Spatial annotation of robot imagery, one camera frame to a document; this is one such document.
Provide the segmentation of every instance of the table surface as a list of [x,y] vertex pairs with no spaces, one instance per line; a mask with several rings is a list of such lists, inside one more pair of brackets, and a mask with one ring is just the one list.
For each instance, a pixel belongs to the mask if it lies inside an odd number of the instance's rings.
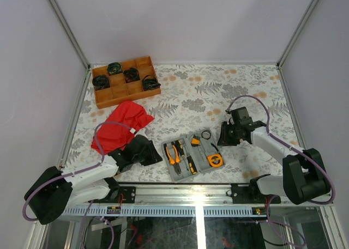
[[[290,112],[274,65],[155,65],[161,94],[135,101],[155,119],[145,130],[162,155],[160,143],[189,131],[210,128],[217,141],[221,122],[228,119],[225,109],[235,97],[259,97],[270,111],[270,129],[292,144],[298,144]],[[238,100],[232,109],[246,106],[254,121],[266,121],[262,106],[253,99]],[[91,148],[95,126],[102,123],[116,106],[97,109],[92,79],[86,91],[76,126],[67,166],[100,161]],[[198,174],[187,183],[244,183],[263,174],[282,175],[281,165],[265,151],[243,142],[223,147],[226,166]],[[171,182],[165,160],[150,166],[133,165],[116,176],[119,181]]]

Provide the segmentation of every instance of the wooden box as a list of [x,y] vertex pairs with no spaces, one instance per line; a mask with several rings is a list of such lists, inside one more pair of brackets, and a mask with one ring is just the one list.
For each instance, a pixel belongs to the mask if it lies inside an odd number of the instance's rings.
[[143,90],[142,79],[144,77],[147,75],[157,77],[150,56],[120,62],[120,64],[123,71],[129,68],[136,68],[140,74],[140,80],[126,83],[123,73],[109,76],[107,65],[92,69],[93,78],[99,75],[106,75],[110,82],[110,88],[94,90],[98,109],[118,105],[126,100],[134,101],[161,93],[160,88],[147,91]]

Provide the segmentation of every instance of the open gray tool case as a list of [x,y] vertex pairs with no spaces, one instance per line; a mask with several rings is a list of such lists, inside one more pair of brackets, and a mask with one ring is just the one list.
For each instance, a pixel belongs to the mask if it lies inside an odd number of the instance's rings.
[[[176,163],[176,151],[172,146],[173,144],[176,147],[180,163]],[[175,162],[174,165],[170,164],[166,147],[170,157]],[[200,173],[220,169],[225,165],[210,129],[190,132],[186,136],[164,141],[161,144],[161,150],[174,183],[193,178]]]

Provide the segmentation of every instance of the white wall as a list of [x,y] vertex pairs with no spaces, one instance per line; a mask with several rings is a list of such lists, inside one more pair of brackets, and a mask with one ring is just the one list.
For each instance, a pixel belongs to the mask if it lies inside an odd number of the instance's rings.
[[0,0],[0,23],[0,247],[18,249],[24,194],[58,162],[84,68],[46,0]]
[[334,180],[335,205],[349,239],[349,4],[321,0],[283,71],[305,140]]
[[58,0],[91,63],[277,62],[311,0]]

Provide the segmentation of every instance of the red cloth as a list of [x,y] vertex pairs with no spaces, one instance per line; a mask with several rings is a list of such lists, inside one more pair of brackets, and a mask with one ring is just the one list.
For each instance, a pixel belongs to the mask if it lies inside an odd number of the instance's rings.
[[[119,122],[131,128],[142,129],[154,118],[147,114],[144,107],[132,102],[122,102],[106,119],[106,121]],[[105,124],[97,131],[97,138],[105,154],[128,144],[134,134],[121,125]],[[91,147],[100,153],[100,150],[93,137]]]

